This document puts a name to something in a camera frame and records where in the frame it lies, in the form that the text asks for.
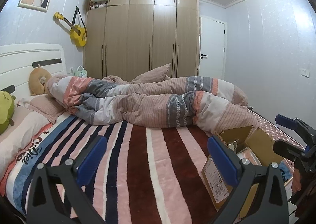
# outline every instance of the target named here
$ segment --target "orange plush toy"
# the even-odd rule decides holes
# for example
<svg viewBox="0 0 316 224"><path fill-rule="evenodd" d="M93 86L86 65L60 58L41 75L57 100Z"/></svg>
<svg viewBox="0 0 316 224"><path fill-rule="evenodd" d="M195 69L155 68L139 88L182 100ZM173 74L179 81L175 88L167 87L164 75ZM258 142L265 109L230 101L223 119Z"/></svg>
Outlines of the orange plush toy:
<svg viewBox="0 0 316 224"><path fill-rule="evenodd" d="M28 80L30 89L33 92L31 96L44 94L45 82L51 77L51 74L47 70L41 68L41 66L38 65L38 67L31 72L30 78Z"/></svg>

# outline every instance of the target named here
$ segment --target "screw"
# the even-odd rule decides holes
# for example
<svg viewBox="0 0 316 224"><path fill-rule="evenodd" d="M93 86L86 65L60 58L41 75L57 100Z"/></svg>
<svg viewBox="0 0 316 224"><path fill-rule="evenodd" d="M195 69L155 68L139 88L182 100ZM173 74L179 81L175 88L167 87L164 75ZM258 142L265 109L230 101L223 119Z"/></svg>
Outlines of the screw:
<svg viewBox="0 0 316 224"><path fill-rule="evenodd" d="M241 162L244 165L249 165L250 164L250 161L248 159L246 159L246 158L242 159Z"/></svg>
<svg viewBox="0 0 316 224"><path fill-rule="evenodd" d="M37 165L37 168L40 170L40 169L43 169L44 166L45 166L45 164L43 164L43 163L41 162L41 163L39 163L39 164Z"/></svg>
<svg viewBox="0 0 316 224"><path fill-rule="evenodd" d="M279 165L276 162L271 163L271 166L272 168L275 168L275 169L279 167Z"/></svg>
<svg viewBox="0 0 316 224"><path fill-rule="evenodd" d="M67 160L65 161L65 165L67 165L67 166L73 165L73 163L74 163L74 160L72 160L72 159L67 159Z"/></svg>

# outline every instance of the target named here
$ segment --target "headboard slot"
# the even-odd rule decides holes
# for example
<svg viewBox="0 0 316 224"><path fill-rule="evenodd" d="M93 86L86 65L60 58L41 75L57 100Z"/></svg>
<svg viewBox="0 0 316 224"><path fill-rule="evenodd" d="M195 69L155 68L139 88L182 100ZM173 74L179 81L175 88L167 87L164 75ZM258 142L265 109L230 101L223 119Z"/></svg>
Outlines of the headboard slot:
<svg viewBox="0 0 316 224"><path fill-rule="evenodd" d="M58 64L61 63L61 58L56 58L56 59L49 59L49 60L43 60L43 61L37 61L32 63L32 67L36 68L38 65L41 67L45 65L50 65L50 64Z"/></svg>
<svg viewBox="0 0 316 224"><path fill-rule="evenodd" d="M15 91L15 87L14 87L14 85L11 85L11 86L9 86L9 87L6 87L6 88L4 88L4 89L1 89L1 91L6 91L6 92L8 92L8 93L13 93L14 91Z"/></svg>

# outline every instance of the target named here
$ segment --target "wardrobe handle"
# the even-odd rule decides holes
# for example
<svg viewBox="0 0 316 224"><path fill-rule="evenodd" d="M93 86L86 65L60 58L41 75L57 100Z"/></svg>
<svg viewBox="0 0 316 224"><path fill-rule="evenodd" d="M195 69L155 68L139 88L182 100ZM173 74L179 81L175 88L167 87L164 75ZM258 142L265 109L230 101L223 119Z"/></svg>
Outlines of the wardrobe handle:
<svg viewBox="0 0 316 224"><path fill-rule="evenodd" d="M148 61L148 71L150 71L150 45L151 45L151 43L149 42L149 61Z"/></svg>
<svg viewBox="0 0 316 224"><path fill-rule="evenodd" d="M102 78L104 78L103 73L103 45L101 45L101 64L102 64Z"/></svg>
<svg viewBox="0 0 316 224"><path fill-rule="evenodd" d="M178 53L177 53L177 71L176 71L176 78L178 77L178 61L179 61L179 45L178 45Z"/></svg>
<svg viewBox="0 0 316 224"><path fill-rule="evenodd" d="M105 77L107 77L107 68L106 68L106 44L105 44Z"/></svg>
<svg viewBox="0 0 316 224"><path fill-rule="evenodd" d="M172 44L171 78L173 78L173 51L174 51L174 44Z"/></svg>

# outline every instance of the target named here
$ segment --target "polka dot sheet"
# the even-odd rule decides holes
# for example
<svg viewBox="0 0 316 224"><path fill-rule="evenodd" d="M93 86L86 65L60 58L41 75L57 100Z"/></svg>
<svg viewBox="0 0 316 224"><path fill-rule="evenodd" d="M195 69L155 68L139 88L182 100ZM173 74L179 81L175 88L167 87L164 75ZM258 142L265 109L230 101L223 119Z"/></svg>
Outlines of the polka dot sheet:
<svg viewBox="0 0 316 224"><path fill-rule="evenodd" d="M248 109L248 111L259 121L263 131L266 132L273 140L276 141L279 139L283 139L283 140L291 143L292 145L304 150L304 148L301 144L299 144L293 138L286 135L283 131L281 131L279 128L277 128L274 124L272 124L268 120L262 118L260 115L254 113L250 109Z"/></svg>

